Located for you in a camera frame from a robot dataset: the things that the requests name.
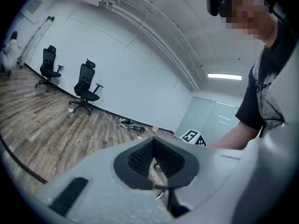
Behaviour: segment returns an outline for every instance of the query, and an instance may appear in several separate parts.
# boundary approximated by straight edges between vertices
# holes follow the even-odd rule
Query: cable
[[[106,115],[106,113],[105,113],[105,110],[102,108],[102,110],[104,111],[104,115],[106,116],[106,118],[108,119],[108,120],[110,120],[112,123],[114,123],[114,121],[113,120],[111,120],[111,119],[109,119],[108,118],[108,116]],[[120,128],[122,128],[122,129],[124,129],[125,131],[127,131],[128,133],[130,133],[130,134],[132,134],[132,135],[134,135],[136,138],[138,138],[138,136],[136,136],[135,134],[133,134],[133,133],[131,133],[131,132],[129,132],[127,129],[125,129],[124,127],[122,127],[121,125],[117,125],[116,123],[114,123],[116,126],[119,126]]]

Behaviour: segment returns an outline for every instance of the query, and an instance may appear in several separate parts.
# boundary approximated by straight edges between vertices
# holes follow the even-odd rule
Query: black office chair
[[[81,98],[80,101],[69,102],[69,105],[71,103],[78,104],[78,106],[73,110],[73,113],[75,113],[78,108],[84,107],[87,110],[88,115],[91,115],[91,112],[88,108],[90,107],[91,110],[93,110],[93,108],[91,107],[91,104],[88,103],[88,101],[96,101],[100,98],[98,95],[95,94],[95,92],[100,87],[104,88],[103,86],[96,84],[97,88],[95,88],[93,92],[88,90],[90,88],[91,81],[95,73],[93,68],[95,68],[95,64],[89,61],[88,59],[85,64],[81,65],[79,82],[74,87],[76,95],[80,96]]]
[[[60,68],[63,68],[63,66],[59,65],[57,72],[53,71],[55,57],[56,57],[56,48],[55,47],[50,45],[48,49],[45,48],[43,50],[43,64],[40,68],[40,71],[41,71],[42,76],[46,77],[47,80],[46,81],[40,80],[36,84],[36,87],[40,84],[45,84],[45,85],[47,85],[46,92],[49,92],[48,85],[52,84],[51,79],[53,77],[61,77],[61,74],[59,74],[59,70],[60,70]]]

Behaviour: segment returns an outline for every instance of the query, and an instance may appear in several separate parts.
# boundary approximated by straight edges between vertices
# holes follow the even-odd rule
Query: black floor trim
[[[42,76],[41,74],[39,74],[37,71],[35,71],[34,69],[32,69],[32,68],[31,68],[29,65],[27,65],[26,63],[24,63],[24,66],[26,66],[29,70],[31,70],[33,73],[35,73],[35,74],[36,74],[37,76],[39,76],[41,79],[46,80],[45,77],[43,77],[43,76]],[[55,88],[57,88],[57,89],[58,89],[59,91],[61,91],[62,93],[66,94],[66,95],[68,95],[68,96],[70,96],[70,97],[72,97],[73,99],[79,99],[77,96],[74,96],[74,95],[70,94],[69,92],[67,92],[67,91],[65,91],[65,90],[63,90],[63,89],[61,89],[59,86],[57,86],[57,85],[55,85],[55,84],[53,84],[53,86],[55,86]],[[104,112],[103,109],[101,109],[101,108],[99,108],[99,107],[97,107],[97,106],[95,106],[95,105],[92,105],[92,104],[90,104],[90,105],[91,105],[91,107],[92,107],[93,109],[100,110],[100,111]],[[124,116],[121,116],[121,115],[112,113],[112,112],[107,111],[107,110],[105,110],[105,113],[114,115],[114,116],[116,116],[116,117],[121,117],[121,118],[123,118],[123,119],[129,119],[129,118],[127,118],[127,117],[124,117]],[[153,127],[152,125],[148,125],[148,124],[145,124],[145,123],[141,123],[141,122],[139,122],[139,121],[137,121],[137,120],[133,120],[133,121],[137,122],[138,124],[147,126],[147,127]],[[164,130],[164,131],[168,131],[168,132],[174,134],[174,132],[171,131],[171,130],[163,129],[163,128],[159,128],[159,129]]]
[[[3,145],[3,147],[6,149],[6,151],[8,152],[8,154],[12,157],[12,159],[24,170],[26,171],[28,174],[30,174],[31,176],[33,176],[35,179],[37,179],[38,181],[40,181],[43,184],[46,184],[47,181],[45,179],[43,179],[40,175],[38,175],[37,173],[33,172],[31,169],[29,169],[25,164],[23,164],[16,156],[15,154],[9,149],[9,147],[7,146],[6,142],[4,141],[2,135],[0,134],[0,140],[1,143]]]

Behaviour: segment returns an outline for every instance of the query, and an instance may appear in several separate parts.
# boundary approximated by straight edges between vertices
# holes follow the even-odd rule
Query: fluorescent light
[[[220,102],[216,102],[216,103],[218,103],[218,104],[220,104],[220,105],[227,105],[227,104],[220,103]]]
[[[226,125],[229,125],[229,124],[227,124],[227,123],[224,123],[224,122],[222,122],[222,121],[220,121],[220,120],[219,120],[219,122],[220,122],[220,123],[223,123],[223,124],[226,124]]]
[[[221,116],[221,115],[218,115],[218,116],[221,117],[221,118],[224,118],[224,119],[231,120],[231,119],[229,119],[229,118],[225,118],[225,117],[223,117],[223,116]]]
[[[208,73],[207,76],[209,78],[223,78],[223,79],[242,80],[242,76],[237,76],[237,75],[225,75],[225,74]]]

